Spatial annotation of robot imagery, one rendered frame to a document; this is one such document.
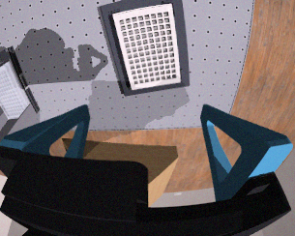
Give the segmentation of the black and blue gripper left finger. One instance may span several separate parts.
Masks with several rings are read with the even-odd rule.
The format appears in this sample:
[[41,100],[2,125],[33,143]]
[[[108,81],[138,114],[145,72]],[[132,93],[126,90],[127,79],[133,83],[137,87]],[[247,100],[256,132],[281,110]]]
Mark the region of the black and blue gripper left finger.
[[71,145],[64,157],[82,159],[89,123],[88,105],[84,104],[59,116],[8,134],[0,141],[0,146],[16,148],[22,152],[50,155],[51,144],[77,125]]

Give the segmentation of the grey rectangular base plate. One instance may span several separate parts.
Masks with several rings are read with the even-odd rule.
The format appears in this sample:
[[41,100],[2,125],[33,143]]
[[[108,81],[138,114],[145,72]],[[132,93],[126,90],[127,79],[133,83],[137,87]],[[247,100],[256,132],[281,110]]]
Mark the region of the grey rectangular base plate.
[[255,0],[182,0],[190,86],[126,97],[100,8],[117,1],[0,0],[0,52],[14,47],[40,108],[29,126],[83,104],[88,131],[202,128],[205,103],[231,113]]

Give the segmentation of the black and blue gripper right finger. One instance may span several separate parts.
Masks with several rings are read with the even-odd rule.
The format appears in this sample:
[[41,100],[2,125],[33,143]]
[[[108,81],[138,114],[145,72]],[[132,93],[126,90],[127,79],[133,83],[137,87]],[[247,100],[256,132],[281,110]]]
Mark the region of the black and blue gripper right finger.
[[[200,120],[216,202],[231,199],[250,178],[275,172],[293,148],[286,135],[208,104],[203,105]],[[233,167],[213,124],[241,146],[241,154]]]

